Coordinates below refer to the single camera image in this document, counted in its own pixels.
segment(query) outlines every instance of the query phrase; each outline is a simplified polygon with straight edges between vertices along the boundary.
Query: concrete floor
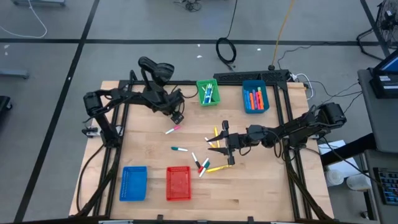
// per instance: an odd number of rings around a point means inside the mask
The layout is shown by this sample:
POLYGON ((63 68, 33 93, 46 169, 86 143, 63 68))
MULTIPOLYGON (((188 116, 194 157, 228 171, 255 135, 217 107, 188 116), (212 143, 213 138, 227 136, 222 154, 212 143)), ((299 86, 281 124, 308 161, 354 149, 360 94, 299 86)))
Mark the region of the concrete floor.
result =
MULTIPOLYGON (((46 39, 79 39, 95 0, 67 0, 67 6, 34 5, 49 33, 46 39)), ((239 1, 230 39, 276 40, 289 0, 239 1)), ((228 33, 233 0, 202 0, 201 11, 189 13, 169 1, 100 0, 88 34, 89 39, 182 40, 217 39, 228 33)), ((373 13, 376 4, 370 4, 373 13)), ((40 35, 42 28, 26 6, 0 2, 0 25, 25 35, 40 35)), ((369 29, 359 1, 300 0, 286 23, 282 40, 347 41, 369 29)), ((2 38, 13 38, 0 30, 2 38)), ((374 34, 366 40, 375 41, 374 34)), ((281 45, 277 58, 296 45, 281 45)), ((37 155, 49 127, 55 105, 70 69, 77 44, 0 43, 0 67, 27 69, 31 78, 0 77, 0 95, 12 98, 14 109, 0 132, 0 223, 12 222, 21 202, 37 155)), ((236 71, 266 70, 273 45, 237 45, 236 71)), ((379 47, 366 47, 382 57, 379 47)), ((24 220, 67 217, 80 169, 86 137, 81 121, 87 115, 83 95, 100 87, 103 80, 127 79, 130 69, 138 72, 137 60, 148 56, 156 62, 175 65, 174 80, 200 80, 228 72, 213 44, 85 44, 68 91, 44 166, 24 220)), ((288 53, 282 68, 305 73, 325 84, 330 94, 357 81, 356 71, 379 62, 363 55, 357 46, 314 46, 288 53)), ((328 99, 314 83, 315 96, 308 102, 328 99)), ((359 91, 355 86, 350 92, 359 91)), ((354 96, 335 98, 345 109, 354 96)), ((370 133, 362 96, 348 110, 348 122, 328 135, 346 142, 370 133)), ((366 209, 362 193, 346 187, 330 189, 335 217, 367 222, 359 217, 366 209)))

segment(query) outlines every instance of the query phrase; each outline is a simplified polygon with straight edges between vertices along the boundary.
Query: orange marker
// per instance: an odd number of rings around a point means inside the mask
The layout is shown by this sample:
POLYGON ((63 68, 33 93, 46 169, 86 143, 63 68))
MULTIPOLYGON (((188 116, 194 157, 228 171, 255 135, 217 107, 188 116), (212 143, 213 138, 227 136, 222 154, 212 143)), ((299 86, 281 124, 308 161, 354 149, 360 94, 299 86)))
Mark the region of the orange marker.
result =
POLYGON ((253 93, 250 93, 250 104, 251 104, 251 109, 254 110, 254 98, 253 98, 253 93))
POLYGON ((261 109, 264 109, 264 100, 262 99, 261 87, 258 87, 257 90, 259 91, 261 109))

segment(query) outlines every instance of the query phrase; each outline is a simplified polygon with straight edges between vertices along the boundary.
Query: red basket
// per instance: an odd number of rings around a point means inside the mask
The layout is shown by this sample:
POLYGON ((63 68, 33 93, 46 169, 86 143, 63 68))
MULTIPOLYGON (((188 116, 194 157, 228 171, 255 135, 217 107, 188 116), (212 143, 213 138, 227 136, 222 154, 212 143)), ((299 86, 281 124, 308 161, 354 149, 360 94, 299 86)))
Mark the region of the red basket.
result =
POLYGON ((189 166, 167 168, 166 199, 191 200, 191 169, 189 166))

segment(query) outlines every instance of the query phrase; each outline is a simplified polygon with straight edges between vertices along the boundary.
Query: blue bin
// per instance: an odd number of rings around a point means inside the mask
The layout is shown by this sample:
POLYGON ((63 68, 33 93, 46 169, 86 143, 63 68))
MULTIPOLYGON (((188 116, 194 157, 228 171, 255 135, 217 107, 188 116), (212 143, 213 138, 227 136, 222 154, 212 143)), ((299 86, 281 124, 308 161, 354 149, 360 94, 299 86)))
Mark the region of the blue bin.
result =
POLYGON ((124 167, 119 200, 121 202, 143 201, 147 190, 147 167, 124 167))
POLYGON ((243 105, 244 110, 248 114, 256 114, 256 113, 263 113, 269 109, 269 102, 267 97, 267 89, 266 83, 263 80, 245 80, 242 84, 242 94, 243 94, 243 105), (247 99, 244 94, 245 91, 252 93, 253 90, 257 91, 257 88, 261 88, 262 99, 264 101, 264 109, 263 110, 252 110, 250 99, 247 99))

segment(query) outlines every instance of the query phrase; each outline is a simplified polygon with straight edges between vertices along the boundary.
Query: wooden tabletop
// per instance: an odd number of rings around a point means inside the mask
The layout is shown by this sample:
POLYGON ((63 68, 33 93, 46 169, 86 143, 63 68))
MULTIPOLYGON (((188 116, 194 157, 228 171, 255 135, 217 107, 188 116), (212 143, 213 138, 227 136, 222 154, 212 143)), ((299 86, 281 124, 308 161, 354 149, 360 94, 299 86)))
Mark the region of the wooden tabletop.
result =
MULTIPOLYGON (((102 89, 118 87, 118 82, 103 82, 102 89)), ((170 91, 174 86, 165 86, 170 91)), ((308 103, 302 83, 288 83, 289 96, 294 118, 308 110, 308 103)), ((195 86, 179 86, 185 96, 196 92, 195 86)), ((164 215, 165 220, 234 220, 245 221, 253 216, 255 221, 294 220, 292 203, 285 165, 277 159, 273 149, 253 147, 246 156, 235 152, 233 167, 217 172, 205 173, 199 178, 197 167, 190 152, 199 162, 210 158, 211 166, 227 164, 227 157, 207 150, 209 145, 204 137, 214 136, 214 127, 221 131, 221 122, 229 121, 230 133, 245 133, 250 124, 267 127, 279 125, 275 96, 272 87, 267 87, 270 108, 263 114, 246 114, 243 109, 241 86, 219 86, 221 103, 217 106, 201 107, 198 98, 185 100, 185 119, 181 129, 172 134, 164 133, 174 126, 170 118, 162 113, 152 113, 145 106, 129 105, 126 132, 114 192, 111 218, 115 219, 156 219, 164 215), (173 151, 171 146, 188 149, 189 152, 173 151), (147 191, 143 202, 120 202, 121 174, 125 166, 147 166, 147 191), (166 201, 166 168, 190 166, 192 173, 192 199, 184 202, 166 201)), ((142 91, 142 85, 134 85, 133 91, 142 91)), ((287 121, 285 101, 280 91, 284 121, 287 121)), ((118 121, 123 110, 119 110, 118 121)), ((112 111, 107 114, 109 120, 112 111)), ((82 166, 102 144, 101 138, 89 139, 82 166)), ((318 151, 315 141, 308 141, 307 147, 318 151)), ((88 165, 82 180, 80 206, 82 207, 98 186, 105 150, 103 149, 88 165)), ((325 213, 333 217, 328 190, 319 155, 301 150, 302 164, 307 189, 325 213)), ((302 201, 296 188, 298 201, 302 201)), ((100 214, 104 213, 106 189, 103 194, 100 214)), ((70 214, 75 214, 76 192, 70 214)))

